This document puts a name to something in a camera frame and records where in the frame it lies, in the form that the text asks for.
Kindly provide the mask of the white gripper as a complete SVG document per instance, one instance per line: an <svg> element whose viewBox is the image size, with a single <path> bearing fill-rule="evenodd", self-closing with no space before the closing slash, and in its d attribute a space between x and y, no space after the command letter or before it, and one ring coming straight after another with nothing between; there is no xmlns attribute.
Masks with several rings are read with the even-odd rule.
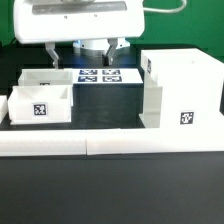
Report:
<svg viewBox="0 0 224 224"><path fill-rule="evenodd" d="M20 43L46 43L55 69L59 56L52 42L111 38L103 56L110 66L117 38L139 37L145 28L140 0L15 0L13 20Z"/></svg>

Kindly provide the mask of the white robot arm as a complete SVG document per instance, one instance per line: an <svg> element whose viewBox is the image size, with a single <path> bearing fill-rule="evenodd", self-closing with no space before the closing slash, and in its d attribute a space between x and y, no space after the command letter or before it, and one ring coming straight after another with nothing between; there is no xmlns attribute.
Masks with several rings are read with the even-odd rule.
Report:
<svg viewBox="0 0 224 224"><path fill-rule="evenodd" d="M60 60L57 43L78 41L100 50L110 65L119 42L145 28L142 0L14 0L13 22L16 39L44 44L54 67Z"/></svg>

